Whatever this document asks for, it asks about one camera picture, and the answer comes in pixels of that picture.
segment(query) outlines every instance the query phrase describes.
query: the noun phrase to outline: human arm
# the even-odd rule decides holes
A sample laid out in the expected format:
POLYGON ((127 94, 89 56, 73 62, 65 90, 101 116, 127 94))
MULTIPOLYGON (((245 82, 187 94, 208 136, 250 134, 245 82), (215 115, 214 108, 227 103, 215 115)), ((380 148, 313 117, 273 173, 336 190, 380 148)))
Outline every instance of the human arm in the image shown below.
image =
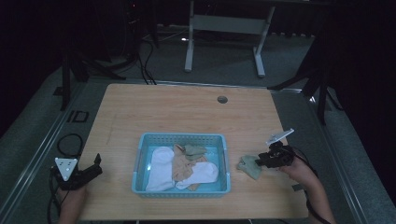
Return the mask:
POLYGON ((87 188, 83 186, 75 190, 58 190, 61 204, 61 215, 58 224, 75 224, 84 205, 87 188))
MULTIPOLYGON (((291 166, 282 166, 279 170, 288 174, 291 179, 294 179, 304 186, 308 195, 308 200, 319 216, 332 224, 336 223, 335 218, 332 215, 332 209, 330 208, 326 191, 320 180, 307 164, 305 164, 301 159, 294 157, 294 161, 291 166)), ((321 223, 312 215, 312 213, 309 213, 309 220, 310 223, 313 224, 321 223)))

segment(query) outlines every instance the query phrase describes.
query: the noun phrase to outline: wooden table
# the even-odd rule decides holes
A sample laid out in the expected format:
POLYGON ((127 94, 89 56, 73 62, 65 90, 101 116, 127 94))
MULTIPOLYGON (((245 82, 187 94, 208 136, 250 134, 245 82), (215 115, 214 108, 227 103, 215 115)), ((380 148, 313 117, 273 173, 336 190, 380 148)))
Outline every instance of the wooden table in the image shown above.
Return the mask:
POLYGON ((111 84, 79 161, 101 154, 103 173, 88 186, 83 220, 241 219, 307 217, 304 193, 276 169, 258 180, 236 169, 244 155, 268 150, 282 132, 268 90, 203 86, 111 84), (218 102, 226 96, 228 102, 218 102), (143 199, 132 192, 135 154, 142 133, 222 133, 231 166, 231 192, 217 199, 143 199))

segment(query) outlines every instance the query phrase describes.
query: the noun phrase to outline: metal frame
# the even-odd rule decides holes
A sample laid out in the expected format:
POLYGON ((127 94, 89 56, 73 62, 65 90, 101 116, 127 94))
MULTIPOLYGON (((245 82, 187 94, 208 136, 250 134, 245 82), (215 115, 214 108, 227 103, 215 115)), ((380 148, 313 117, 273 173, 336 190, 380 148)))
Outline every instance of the metal frame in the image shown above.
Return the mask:
POLYGON ((220 31, 261 36, 259 45, 253 48, 253 55, 256 62, 257 75, 259 77, 264 77, 265 71, 262 63, 262 46, 264 45, 265 37, 267 37, 274 11, 275 7, 270 7, 266 20, 194 15, 194 0, 190 0, 189 45, 187 46, 184 70, 186 72, 191 72, 192 70, 194 30, 220 31))

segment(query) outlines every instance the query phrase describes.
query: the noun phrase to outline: white cloth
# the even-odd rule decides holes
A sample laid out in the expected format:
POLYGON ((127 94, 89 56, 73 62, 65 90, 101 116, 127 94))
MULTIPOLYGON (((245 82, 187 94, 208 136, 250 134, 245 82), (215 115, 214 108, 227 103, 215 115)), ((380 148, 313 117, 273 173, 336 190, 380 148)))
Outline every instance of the white cloth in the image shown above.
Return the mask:
POLYGON ((178 189, 185 189, 191 184, 213 183, 218 180, 219 169, 209 161, 197 162, 192 166, 192 175, 176 183, 178 189))
POLYGON ((172 179, 172 159, 174 151, 170 147, 154 149, 146 191, 167 190, 175 186, 172 179))

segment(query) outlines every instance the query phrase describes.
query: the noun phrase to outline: black equipment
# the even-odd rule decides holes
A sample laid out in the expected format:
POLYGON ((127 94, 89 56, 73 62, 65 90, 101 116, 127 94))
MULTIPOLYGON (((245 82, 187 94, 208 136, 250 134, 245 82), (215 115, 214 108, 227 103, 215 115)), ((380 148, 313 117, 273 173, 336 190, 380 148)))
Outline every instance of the black equipment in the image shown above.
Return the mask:
POLYGON ((64 177, 62 176, 58 167, 53 166, 51 169, 54 171, 54 176, 58 182, 59 188, 62 190, 74 190, 88 184, 91 180, 95 179, 103 172, 102 168, 99 166, 101 161, 102 159, 98 153, 94 160, 94 165, 83 171, 79 171, 76 166, 75 170, 67 180, 64 180, 64 177))
POLYGON ((270 150, 259 154, 260 159, 256 160, 259 166, 276 168, 280 166, 290 166, 293 163, 296 153, 290 146, 283 146, 280 141, 274 142, 269 146, 270 150))

